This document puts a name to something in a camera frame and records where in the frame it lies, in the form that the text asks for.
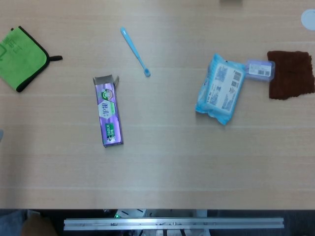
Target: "brown towel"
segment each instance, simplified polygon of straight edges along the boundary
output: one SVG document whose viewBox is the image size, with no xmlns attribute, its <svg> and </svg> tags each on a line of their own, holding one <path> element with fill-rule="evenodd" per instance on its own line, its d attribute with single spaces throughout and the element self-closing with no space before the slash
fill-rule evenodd
<svg viewBox="0 0 315 236">
<path fill-rule="evenodd" d="M 269 98 L 286 100 L 315 92 L 312 57 L 303 52 L 272 51 L 268 60 L 276 63 L 275 77 L 269 85 Z"/>
</svg>

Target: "table surface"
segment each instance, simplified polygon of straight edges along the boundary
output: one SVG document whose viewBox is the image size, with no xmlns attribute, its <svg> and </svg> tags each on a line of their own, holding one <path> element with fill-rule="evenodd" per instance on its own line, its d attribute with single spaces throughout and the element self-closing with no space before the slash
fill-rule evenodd
<svg viewBox="0 0 315 236">
<path fill-rule="evenodd" d="M 22 93 L 0 81 L 0 208 L 315 208 L 315 94 L 245 81 L 222 126 L 194 105 L 214 53 L 315 56 L 314 0 L 0 0 L 52 62 Z M 120 33 L 128 30 L 146 78 Z M 101 142 L 92 78 L 120 76 L 125 144 Z"/>
</svg>

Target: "small plastic container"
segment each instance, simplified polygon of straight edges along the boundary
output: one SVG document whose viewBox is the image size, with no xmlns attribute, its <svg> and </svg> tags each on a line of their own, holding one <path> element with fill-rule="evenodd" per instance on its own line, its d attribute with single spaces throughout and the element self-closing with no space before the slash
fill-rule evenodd
<svg viewBox="0 0 315 236">
<path fill-rule="evenodd" d="M 246 79 L 270 82 L 275 76 L 276 64 L 269 60 L 248 60 Z"/>
</svg>

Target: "blue toothbrush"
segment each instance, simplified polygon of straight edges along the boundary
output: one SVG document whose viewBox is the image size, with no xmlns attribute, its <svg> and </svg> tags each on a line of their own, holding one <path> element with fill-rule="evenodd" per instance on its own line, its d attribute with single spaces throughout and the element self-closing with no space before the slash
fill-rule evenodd
<svg viewBox="0 0 315 236">
<path fill-rule="evenodd" d="M 143 69 L 144 69 L 144 74 L 149 77 L 151 75 L 150 71 L 148 68 L 146 68 L 146 66 L 144 65 L 143 61 L 140 58 L 140 55 L 136 49 L 136 47 L 134 46 L 130 36 L 127 33 L 127 30 L 124 27 L 120 28 L 120 32 L 122 33 L 123 37 L 125 38 L 125 40 L 127 41 L 129 47 L 131 48 L 131 50 L 133 51 L 133 53 L 135 54 L 135 56 L 138 58 L 140 64 L 142 65 Z"/>
</svg>

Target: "purple toothpaste box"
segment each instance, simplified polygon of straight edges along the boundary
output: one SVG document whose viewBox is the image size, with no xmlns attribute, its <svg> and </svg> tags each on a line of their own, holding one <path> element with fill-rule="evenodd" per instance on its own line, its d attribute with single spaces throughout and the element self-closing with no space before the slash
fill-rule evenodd
<svg viewBox="0 0 315 236">
<path fill-rule="evenodd" d="M 96 90 L 103 145 L 108 147 L 123 144 L 114 78 L 112 75 L 95 77 L 93 82 Z"/>
</svg>

